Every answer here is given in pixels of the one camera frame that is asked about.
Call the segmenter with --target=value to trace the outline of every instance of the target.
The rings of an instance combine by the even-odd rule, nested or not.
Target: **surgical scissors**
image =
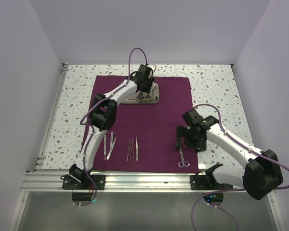
[[[189,162],[184,160],[182,148],[180,148],[180,155],[181,155],[181,160],[182,161],[179,162],[179,164],[178,164],[179,167],[188,167],[189,166]]]

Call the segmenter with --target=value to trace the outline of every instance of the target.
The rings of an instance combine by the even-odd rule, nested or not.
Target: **white wall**
[[[289,166],[289,0],[270,2],[234,74],[254,143]],[[289,189],[277,197],[289,230]]]
[[[30,0],[62,63],[234,64],[269,0]],[[135,55],[133,61],[143,61]]]
[[[0,0],[0,231],[37,158],[61,64],[28,0]]]

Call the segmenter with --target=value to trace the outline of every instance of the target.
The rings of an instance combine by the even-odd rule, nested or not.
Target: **black mounting bracket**
[[[105,175],[90,175],[91,179],[95,182],[97,190],[105,189],[106,176]],[[63,190],[91,190],[92,185],[88,183],[81,183],[72,178],[70,175],[64,175],[61,177],[63,180]]]
[[[93,100],[93,105],[96,105],[100,100],[106,98],[105,95],[97,94]],[[102,130],[110,130],[116,121],[117,102],[115,100],[105,100],[99,104],[89,115],[90,123]]]
[[[97,190],[104,190],[105,187],[105,175],[90,175],[90,178],[95,182]],[[61,176],[63,180],[62,189],[64,190],[85,190],[92,189],[91,181],[87,177],[87,174],[84,170],[81,170],[77,167],[76,164],[73,164],[69,168],[69,174]]]
[[[230,184],[219,184],[216,182],[213,172],[218,167],[223,166],[220,163],[215,164],[205,171],[205,175],[202,172],[198,172],[193,176],[189,176],[191,190],[220,190],[220,189],[233,189]]]

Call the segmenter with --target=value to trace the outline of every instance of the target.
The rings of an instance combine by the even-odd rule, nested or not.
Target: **purple cable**
[[[147,66],[148,65],[148,60],[146,58],[146,55],[145,55],[145,52],[143,51],[143,49],[139,48],[139,47],[136,47],[134,48],[131,53],[130,53],[130,56],[129,56],[129,75],[128,75],[128,78],[127,78],[127,83],[129,83],[129,80],[130,80],[130,76],[131,76],[131,54],[133,54],[133,52],[135,50],[140,50],[143,54],[144,54],[144,58],[145,58],[145,65]]]
[[[201,104],[196,105],[196,106],[193,107],[193,108],[196,108],[196,107],[199,107],[199,106],[209,106],[209,107],[214,108],[214,109],[216,110],[217,114],[218,114],[219,125],[220,125],[220,128],[221,128],[221,130],[223,131],[223,133],[226,134],[227,137],[229,137],[229,139],[231,139],[233,142],[235,142],[236,144],[238,144],[238,145],[241,146],[242,148],[244,148],[244,149],[246,149],[247,151],[249,151],[249,148],[248,148],[248,147],[246,147],[246,146],[245,146],[244,144],[242,144],[241,142],[237,141],[234,137],[232,137],[231,135],[229,135],[229,133],[227,133],[227,132],[225,133],[226,130],[225,130],[225,128],[223,127],[223,124],[222,124],[221,112],[220,112],[220,110],[219,110],[217,107],[215,107],[214,105],[208,104],[208,103],[201,103]],[[289,168],[288,168],[287,166],[285,166],[284,164],[282,164],[282,163],[280,163],[280,162],[278,162],[278,161],[275,161],[275,160],[273,160],[273,159],[271,159],[271,158],[269,158],[269,157],[266,157],[266,156],[264,156],[264,155],[261,155],[261,154],[255,152],[254,150],[251,150],[251,153],[253,153],[253,154],[255,154],[256,156],[259,156],[259,157],[261,157],[261,158],[263,158],[263,159],[265,159],[265,160],[268,160],[268,161],[270,161],[270,162],[272,162],[272,163],[274,163],[274,164],[276,164],[276,165],[279,165],[279,166],[283,167],[285,170],[287,170],[287,171],[289,172]],[[277,189],[288,189],[288,188],[289,188],[289,185],[286,185],[286,186],[283,186],[283,187],[277,187]],[[208,196],[208,195],[216,194],[216,193],[239,192],[239,191],[245,191],[245,189],[218,190],[218,191],[214,191],[214,192],[208,192],[208,193],[202,195],[200,198],[198,198],[198,199],[195,201],[195,203],[193,204],[193,206],[192,206],[192,211],[191,211],[191,222],[192,222],[192,226],[193,226],[194,231],[197,231],[196,226],[195,226],[195,224],[194,224],[194,219],[193,219],[194,210],[195,210],[196,204],[200,201],[201,198],[203,198],[203,197],[205,197],[205,196]],[[227,210],[225,210],[224,208],[219,207],[219,206],[217,206],[217,208],[220,209],[220,210],[222,210],[222,211],[224,211],[224,212],[227,213],[229,216],[231,216],[231,218],[232,218],[232,219],[234,220],[234,222],[236,223],[236,230],[239,231],[239,225],[238,225],[238,222],[237,222],[236,218],[235,218],[232,214],[230,214]]]
[[[191,211],[191,221],[192,221],[192,226],[193,226],[194,231],[197,231],[197,228],[196,228],[195,223],[194,223],[194,210],[195,210],[195,207],[196,207],[197,203],[198,203],[203,197],[209,196],[209,195],[213,195],[213,194],[216,194],[216,193],[223,193],[223,192],[224,192],[224,193],[225,193],[225,192],[240,192],[240,191],[245,191],[245,189],[218,190],[218,191],[213,191],[213,192],[205,193],[205,194],[203,194],[201,197],[199,197],[199,198],[194,202],[194,204],[193,204],[193,206],[192,206],[192,211]],[[235,218],[231,213],[229,213],[226,209],[224,209],[224,208],[222,208],[222,207],[217,206],[216,208],[224,211],[224,212],[227,213],[229,216],[231,216],[231,218],[233,219],[233,221],[234,221],[235,224],[236,224],[236,230],[237,230],[237,231],[240,230],[236,218]]]

